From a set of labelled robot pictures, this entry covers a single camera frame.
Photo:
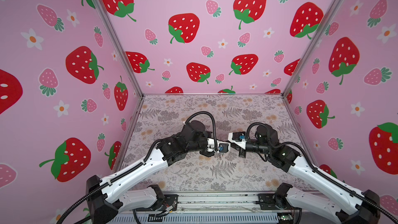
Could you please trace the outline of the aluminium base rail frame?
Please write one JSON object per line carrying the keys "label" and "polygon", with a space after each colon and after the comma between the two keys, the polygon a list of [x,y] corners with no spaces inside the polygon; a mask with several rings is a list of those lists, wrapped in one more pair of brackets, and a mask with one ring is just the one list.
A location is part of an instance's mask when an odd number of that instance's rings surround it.
{"label": "aluminium base rail frame", "polygon": [[320,220],[309,211],[271,204],[273,192],[166,191],[165,203],[153,211],[124,210],[113,224],[314,224]]}

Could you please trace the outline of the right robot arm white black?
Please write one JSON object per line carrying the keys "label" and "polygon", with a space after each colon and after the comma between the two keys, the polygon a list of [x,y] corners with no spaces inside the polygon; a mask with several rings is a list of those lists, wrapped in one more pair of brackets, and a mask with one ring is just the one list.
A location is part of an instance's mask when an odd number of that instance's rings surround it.
{"label": "right robot arm white black", "polygon": [[283,142],[270,125],[255,122],[245,132],[229,133],[228,140],[241,156],[264,155],[271,165],[293,175],[317,189],[322,196],[305,193],[289,184],[281,184],[274,194],[279,208],[290,205],[305,209],[336,224],[377,224],[380,220],[380,198],[367,190],[362,192],[316,167],[304,149],[296,143]]}

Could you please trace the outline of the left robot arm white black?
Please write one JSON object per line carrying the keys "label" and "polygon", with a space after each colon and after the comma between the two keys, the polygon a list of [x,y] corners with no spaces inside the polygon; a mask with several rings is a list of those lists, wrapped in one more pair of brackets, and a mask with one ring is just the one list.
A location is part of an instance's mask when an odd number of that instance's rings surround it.
{"label": "left robot arm white black", "polygon": [[110,222],[127,206],[123,196],[134,185],[185,159],[189,152],[200,151],[211,157],[220,143],[201,122],[192,121],[184,124],[180,132],[156,140],[145,157],[125,169],[103,178],[90,177],[86,182],[90,220],[94,224]]}

